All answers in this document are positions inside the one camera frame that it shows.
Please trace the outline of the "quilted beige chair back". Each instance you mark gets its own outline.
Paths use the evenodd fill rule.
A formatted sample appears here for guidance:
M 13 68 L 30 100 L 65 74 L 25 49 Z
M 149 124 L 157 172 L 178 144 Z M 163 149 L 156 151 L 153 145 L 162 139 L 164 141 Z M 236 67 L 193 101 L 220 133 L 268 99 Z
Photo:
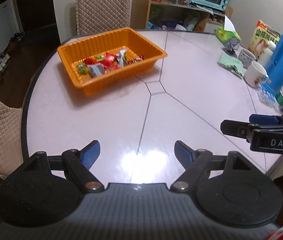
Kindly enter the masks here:
M 75 0 L 79 36 L 130 26 L 132 0 Z

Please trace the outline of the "grey phone stand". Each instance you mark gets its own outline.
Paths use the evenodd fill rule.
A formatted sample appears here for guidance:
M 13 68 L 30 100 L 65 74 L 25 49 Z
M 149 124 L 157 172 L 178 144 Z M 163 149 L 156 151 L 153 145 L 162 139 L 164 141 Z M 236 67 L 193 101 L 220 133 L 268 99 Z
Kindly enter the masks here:
M 237 58 L 236 51 L 240 46 L 240 40 L 238 40 L 235 37 L 232 37 L 229 40 L 225 41 L 223 45 L 224 45 L 223 51 L 227 55 Z

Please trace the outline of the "green folded cloth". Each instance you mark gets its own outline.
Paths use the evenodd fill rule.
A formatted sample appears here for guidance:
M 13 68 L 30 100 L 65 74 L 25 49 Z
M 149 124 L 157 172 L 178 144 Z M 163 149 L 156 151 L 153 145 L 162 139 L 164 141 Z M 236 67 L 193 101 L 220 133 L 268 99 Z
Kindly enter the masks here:
M 244 77 L 243 63 L 235 57 L 229 56 L 225 52 L 221 54 L 219 61 L 217 62 L 219 66 L 230 71 L 239 78 Z

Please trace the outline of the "wooden shelf unit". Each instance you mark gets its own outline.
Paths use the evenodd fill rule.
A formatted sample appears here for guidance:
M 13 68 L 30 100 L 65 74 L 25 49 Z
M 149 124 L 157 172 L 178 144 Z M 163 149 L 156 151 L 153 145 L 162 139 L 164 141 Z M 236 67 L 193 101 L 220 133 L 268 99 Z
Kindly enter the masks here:
M 161 28 L 163 22 L 183 24 L 189 16 L 198 16 L 194 32 L 215 33 L 223 25 L 224 17 L 231 17 L 233 8 L 227 7 L 225 12 L 208 11 L 190 5 L 156 2 L 154 0 L 132 0 L 130 27 L 135 30 L 147 28 L 148 22 Z

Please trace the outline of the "green brown candy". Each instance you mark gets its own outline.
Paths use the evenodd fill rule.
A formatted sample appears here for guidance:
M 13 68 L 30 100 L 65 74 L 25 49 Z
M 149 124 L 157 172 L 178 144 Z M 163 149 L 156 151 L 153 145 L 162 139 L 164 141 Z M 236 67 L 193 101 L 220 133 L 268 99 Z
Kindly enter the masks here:
M 79 75 L 89 75 L 89 68 L 85 63 L 76 65 L 76 70 Z

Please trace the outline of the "orange plastic tray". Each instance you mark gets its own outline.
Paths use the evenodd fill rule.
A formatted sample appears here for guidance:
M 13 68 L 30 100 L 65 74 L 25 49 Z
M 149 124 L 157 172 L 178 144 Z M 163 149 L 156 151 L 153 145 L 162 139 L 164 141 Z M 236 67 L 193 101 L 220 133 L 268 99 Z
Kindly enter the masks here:
M 131 28 L 86 37 L 58 47 L 74 87 L 93 95 L 152 69 L 167 53 Z

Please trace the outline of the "red candy pack white label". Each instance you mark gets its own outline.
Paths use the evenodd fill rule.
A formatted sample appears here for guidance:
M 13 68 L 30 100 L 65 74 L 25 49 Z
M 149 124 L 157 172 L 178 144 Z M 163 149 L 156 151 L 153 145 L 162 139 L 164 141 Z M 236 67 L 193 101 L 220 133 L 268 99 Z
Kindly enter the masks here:
M 106 53 L 105 54 L 105 59 L 100 61 L 104 66 L 109 66 L 116 61 L 117 57 L 114 54 L 111 53 Z

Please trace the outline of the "large red gold snack pack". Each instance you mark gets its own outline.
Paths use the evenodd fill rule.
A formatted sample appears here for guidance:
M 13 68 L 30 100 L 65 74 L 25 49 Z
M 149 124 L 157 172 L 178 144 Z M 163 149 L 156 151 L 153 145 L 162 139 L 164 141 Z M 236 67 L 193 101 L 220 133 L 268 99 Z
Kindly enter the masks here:
M 110 72 L 116 71 L 118 69 L 120 69 L 120 67 L 118 65 L 111 64 L 111 65 L 109 65 L 105 68 L 105 73 L 110 73 Z

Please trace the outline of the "green tissue pack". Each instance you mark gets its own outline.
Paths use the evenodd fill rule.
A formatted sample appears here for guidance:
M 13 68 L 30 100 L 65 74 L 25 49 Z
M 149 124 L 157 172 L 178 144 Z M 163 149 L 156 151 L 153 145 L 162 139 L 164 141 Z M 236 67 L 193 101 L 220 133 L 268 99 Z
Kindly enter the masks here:
M 216 37 L 222 44 L 232 37 L 237 38 L 241 42 L 241 37 L 236 32 L 234 24 L 226 15 L 224 16 L 224 25 L 219 27 L 216 31 Z

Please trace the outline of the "black-white snack packet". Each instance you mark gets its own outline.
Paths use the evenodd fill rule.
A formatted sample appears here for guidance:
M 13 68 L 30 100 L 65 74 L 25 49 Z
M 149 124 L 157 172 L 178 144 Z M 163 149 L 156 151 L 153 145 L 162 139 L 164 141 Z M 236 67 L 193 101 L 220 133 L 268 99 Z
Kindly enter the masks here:
M 91 76 L 91 78 L 99 77 L 105 74 L 106 72 L 103 64 L 101 63 L 90 64 L 87 67 L 88 67 L 89 75 Z

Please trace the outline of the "dark red patterned candy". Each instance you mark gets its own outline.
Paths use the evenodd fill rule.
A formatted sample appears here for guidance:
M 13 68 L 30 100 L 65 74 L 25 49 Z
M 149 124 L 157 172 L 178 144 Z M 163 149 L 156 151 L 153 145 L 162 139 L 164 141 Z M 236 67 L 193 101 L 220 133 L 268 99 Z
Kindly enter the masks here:
M 136 62 L 137 62 L 137 59 L 133 59 L 133 60 L 131 60 L 131 61 L 128 61 L 127 64 L 129 65 L 129 64 L 136 63 Z

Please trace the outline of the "patterned white mug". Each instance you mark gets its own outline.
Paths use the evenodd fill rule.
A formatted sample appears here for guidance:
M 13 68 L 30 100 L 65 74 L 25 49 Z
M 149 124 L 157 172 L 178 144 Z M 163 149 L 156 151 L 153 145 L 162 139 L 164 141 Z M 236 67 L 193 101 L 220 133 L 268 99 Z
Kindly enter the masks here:
M 247 69 L 252 61 L 256 61 L 256 57 L 248 49 L 241 49 L 238 59 L 242 62 L 244 69 Z

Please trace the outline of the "red gold candy pack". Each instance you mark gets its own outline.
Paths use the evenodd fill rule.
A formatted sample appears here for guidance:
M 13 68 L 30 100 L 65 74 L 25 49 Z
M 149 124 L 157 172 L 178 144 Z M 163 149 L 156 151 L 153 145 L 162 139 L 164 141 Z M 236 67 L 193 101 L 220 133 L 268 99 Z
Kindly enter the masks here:
M 86 65 L 93 65 L 93 64 L 96 64 L 97 62 L 92 58 L 87 58 L 83 60 L 83 63 L 85 63 Z

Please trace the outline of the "blue-label plastic packet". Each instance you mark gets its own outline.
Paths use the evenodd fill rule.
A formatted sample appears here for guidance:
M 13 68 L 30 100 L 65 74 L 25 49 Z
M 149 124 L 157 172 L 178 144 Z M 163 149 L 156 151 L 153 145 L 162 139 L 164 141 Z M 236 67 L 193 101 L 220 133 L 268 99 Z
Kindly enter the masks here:
M 259 98 L 259 101 L 268 107 L 275 108 L 279 106 L 275 97 L 263 88 L 259 90 L 257 96 Z

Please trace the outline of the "white cartoon mug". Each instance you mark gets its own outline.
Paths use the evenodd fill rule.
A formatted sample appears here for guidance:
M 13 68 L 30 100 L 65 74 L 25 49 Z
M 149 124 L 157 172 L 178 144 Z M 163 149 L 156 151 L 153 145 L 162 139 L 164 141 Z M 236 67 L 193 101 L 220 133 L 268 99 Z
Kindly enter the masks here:
M 252 61 L 244 74 L 244 80 L 250 87 L 257 87 L 262 83 L 271 83 L 265 68 L 257 61 Z

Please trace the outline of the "yellow snack box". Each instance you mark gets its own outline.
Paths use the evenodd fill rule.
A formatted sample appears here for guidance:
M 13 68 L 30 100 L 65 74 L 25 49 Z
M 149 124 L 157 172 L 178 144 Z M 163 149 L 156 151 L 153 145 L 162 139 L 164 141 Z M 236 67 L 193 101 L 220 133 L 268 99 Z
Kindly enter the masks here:
M 248 50 L 258 59 L 269 43 L 278 44 L 281 34 L 261 20 L 258 20 Z

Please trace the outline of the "yellow green candy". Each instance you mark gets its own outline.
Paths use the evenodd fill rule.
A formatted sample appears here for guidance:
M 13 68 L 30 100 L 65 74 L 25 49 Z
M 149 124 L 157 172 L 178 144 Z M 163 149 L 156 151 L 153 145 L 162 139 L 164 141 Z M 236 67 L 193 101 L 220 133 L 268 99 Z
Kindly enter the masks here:
M 96 62 L 100 62 L 100 61 L 102 61 L 102 60 L 104 60 L 104 59 L 105 59 L 105 55 L 103 55 L 103 54 L 97 55 L 97 56 L 95 57 L 95 61 L 96 61 Z

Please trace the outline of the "grey-blue foil snack pouch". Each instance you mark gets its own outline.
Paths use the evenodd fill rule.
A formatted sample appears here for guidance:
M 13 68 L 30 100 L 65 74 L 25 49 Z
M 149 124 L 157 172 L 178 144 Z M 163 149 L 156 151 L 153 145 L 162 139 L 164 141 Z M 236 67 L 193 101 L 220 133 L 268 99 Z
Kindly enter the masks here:
M 126 52 L 127 49 L 121 49 L 116 56 L 119 68 L 123 68 L 127 64 Z

